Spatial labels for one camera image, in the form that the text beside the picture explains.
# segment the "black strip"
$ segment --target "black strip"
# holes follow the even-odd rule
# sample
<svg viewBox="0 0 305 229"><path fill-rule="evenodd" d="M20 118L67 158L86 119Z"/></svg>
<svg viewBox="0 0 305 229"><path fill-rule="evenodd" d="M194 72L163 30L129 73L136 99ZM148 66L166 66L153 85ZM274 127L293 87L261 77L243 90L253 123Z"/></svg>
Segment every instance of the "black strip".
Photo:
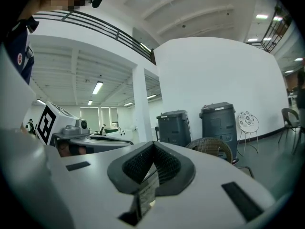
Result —
<svg viewBox="0 0 305 229"><path fill-rule="evenodd" d="M68 171L73 171L73 170L78 170L78 169L87 167L89 165L90 164L87 161L84 161L84 162L80 162L80 163L73 164L73 165L67 165L66 168Z"/></svg>
<svg viewBox="0 0 305 229"><path fill-rule="evenodd" d="M235 182L221 185L247 222L263 213L263 210Z"/></svg>

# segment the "balcony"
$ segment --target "balcony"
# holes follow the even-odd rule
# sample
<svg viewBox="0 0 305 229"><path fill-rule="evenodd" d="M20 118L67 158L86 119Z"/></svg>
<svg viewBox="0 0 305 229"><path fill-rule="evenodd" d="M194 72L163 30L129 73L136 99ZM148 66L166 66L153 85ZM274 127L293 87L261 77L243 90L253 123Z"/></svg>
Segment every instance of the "balcony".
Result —
<svg viewBox="0 0 305 229"><path fill-rule="evenodd" d="M57 10L52 12L36 13L34 15L34 18L38 20L52 20L75 24L88 28L90 30L97 31L133 49L141 56L156 65L153 50L147 49L140 42L135 40L127 33L123 32L119 28L89 14L82 13L79 11Z"/></svg>

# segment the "floor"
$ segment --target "floor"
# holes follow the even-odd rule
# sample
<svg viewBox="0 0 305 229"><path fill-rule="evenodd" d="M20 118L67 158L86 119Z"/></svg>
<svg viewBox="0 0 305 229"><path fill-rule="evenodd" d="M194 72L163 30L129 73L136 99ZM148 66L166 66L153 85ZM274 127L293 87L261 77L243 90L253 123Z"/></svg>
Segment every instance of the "floor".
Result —
<svg viewBox="0 0 305 229"><path fill-rule="evenodd" d="M259 153L251 146L246 146L244 157L237 155L240 160L236 166L250 167L255 180L268 189L275 199L279 199L285 193L292 191L304 162L304 136L296 154L294 156L291 154L295 135L297 141L298 130L297 133L290 130L287 139L285 139L286 132L283 133L279 145L280 133L260 139ZM250 142L250 144L257 147L256 141ZM244 144L240 144L238 150L243 153Z"/></svg>

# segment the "ceiling light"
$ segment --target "ceiling light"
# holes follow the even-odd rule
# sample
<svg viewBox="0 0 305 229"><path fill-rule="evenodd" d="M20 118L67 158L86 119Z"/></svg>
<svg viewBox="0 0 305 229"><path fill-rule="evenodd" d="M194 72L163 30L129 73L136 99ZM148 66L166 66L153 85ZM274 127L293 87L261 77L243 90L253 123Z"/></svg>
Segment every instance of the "ceiling light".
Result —
<svg viewBox="0 0 305 229"><path fill-rule="evenodd" d="M264 14L258 14L256 16L257 19L267 19L268 18L268 15L264 15Z"/></svg>
<svg viewBox="0 0 305 229"><path fill-rule="evenodd" d="M275 16L275 17L273 18L273 20L274 20L274 21L282 21L283 18L282 18L282 17Z"/></svg>
<svg viewBox="0 0 305 229"><path fill-rule="evenodd" d="M148 47L146 47L142 42L140 43L144 48L146 48L148 51L150 51L151 52L151 50L148 48Z"/></svg>
<svg viewBox="0 0 305 229"><path fill-rule="evenodd" d="M102 86L103 82L97 82L92 94L97 94Z"/></svg>
<svg viewBox="0 0 305 229"><path fill-rule="evenodd" d="M156 95L151 95L151 96L149 96L149 97L147 97L147 99L151 99L151 98L153 98L153 97L155 97Z"/></svg>
<svg viewBox="0 0 305 229"><path fill-rule="evenodd" d="M39 103L41 103L41 104L43 104L43 105L46 105L46 103L45 102L43 102L42 100L40 100L40 99L38 99L37 100L37 102L39 102Z"/></svg>

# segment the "person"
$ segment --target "person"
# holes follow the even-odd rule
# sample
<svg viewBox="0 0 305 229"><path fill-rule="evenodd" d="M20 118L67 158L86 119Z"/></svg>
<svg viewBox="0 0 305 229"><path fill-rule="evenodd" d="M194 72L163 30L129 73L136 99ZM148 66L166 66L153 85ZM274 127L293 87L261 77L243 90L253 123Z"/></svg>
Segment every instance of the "person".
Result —
<svg viewBox="0 0 305 229"><path fill-rule="evenodd" d="M305 72L299 71L297 73L297 97L296 106L298 109L305 109Z"/></svg>
<svg viewBox="0 0 305 229"><path fill-rule="evenodd" d="M34 65L34 52L28 40L28 30L33 33L39 25L33 15L39 11L71 10L85 4L87 0L29 0L20 10L17 21L10 29L4 45L17 71L27 84L30 83Z"/></svg>
<svg viewBox="0 0 305 229"><path fill-rule="evenodd" d="M30 121L27 123L26 126L28 126L28 128L27 128L28 132L30 134L34 134L34 124L33 124L33 120L32 119L30 119Z"/></svg>

